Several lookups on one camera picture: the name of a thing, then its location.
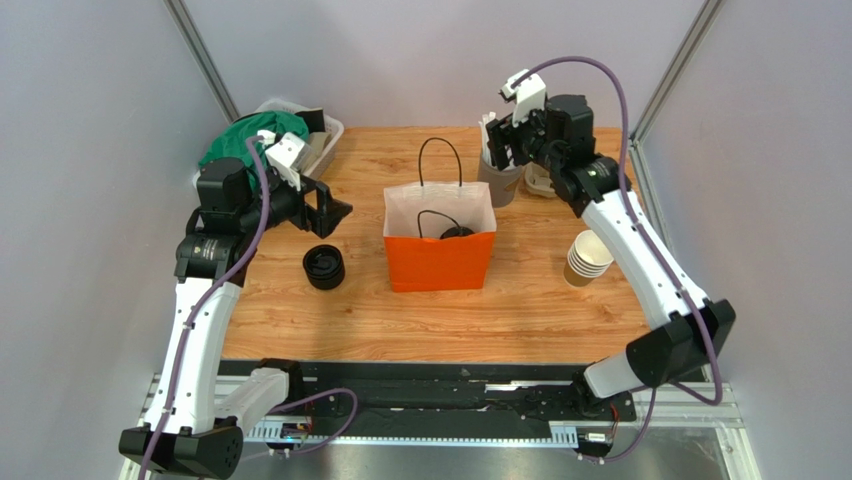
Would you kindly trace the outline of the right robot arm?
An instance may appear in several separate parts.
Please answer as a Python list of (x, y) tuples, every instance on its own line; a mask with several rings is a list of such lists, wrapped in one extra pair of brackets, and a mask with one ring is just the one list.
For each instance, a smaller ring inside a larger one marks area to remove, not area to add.
[(613, 255), (633, 288), (649, 332), (623, 352), (587, 366), (573, 384), (588, 403), (676, 381), (716, 362), (733, 327), (731, 304), (712, 301), (648, 225), (619, 163), (597, 152), (593, 112), (582, 95), (510, 97), (514, 111), (487, 125), (499, 169), (534, 163)]

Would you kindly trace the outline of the single black cup lid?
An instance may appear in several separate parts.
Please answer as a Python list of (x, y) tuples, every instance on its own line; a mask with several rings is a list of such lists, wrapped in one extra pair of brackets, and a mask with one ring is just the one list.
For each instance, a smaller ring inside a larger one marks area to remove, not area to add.
[(445, 239), (450, 239), (450, 238), (467, 237), (467, 236), (474, 235), (474, 234), (475, 234), (475, 232), (468, 227), (455, 226), (455, 227), (450, 227), (446, 231), (444, 231), (440, 235), (440, 239), (445, 240)]

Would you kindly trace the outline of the orange paper bag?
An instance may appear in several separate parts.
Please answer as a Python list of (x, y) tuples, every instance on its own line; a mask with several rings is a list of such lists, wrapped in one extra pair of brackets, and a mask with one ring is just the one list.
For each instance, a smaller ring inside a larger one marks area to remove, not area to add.
[[(424, 179), (418, 153), (418, 180), (387, 187), (383, 240), (391, 290), (396, 293), (475, 290), (484, 286), (497, 233), (489, 188), (467, 182)], [(450, 227), (475, 234), (441, 240)]]

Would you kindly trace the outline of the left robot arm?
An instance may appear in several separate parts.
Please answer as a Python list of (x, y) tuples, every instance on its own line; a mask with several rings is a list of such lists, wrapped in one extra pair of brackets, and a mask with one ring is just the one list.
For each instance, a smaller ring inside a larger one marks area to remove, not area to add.
[(262, 235), (281, 223), (325, 239), (352, 213), (321, 181), (291, 186), (273, 167), (237, 158), (202, 166), (200, 205), (176, 250), (176, 305), (162, 376), (140, 425), (122, 432), (118, 449), (150, 473), (228, 479), (246, 433), (273, 408), (303, 391), (296, 361), (262, 361), (216, 401), (225, 334)]

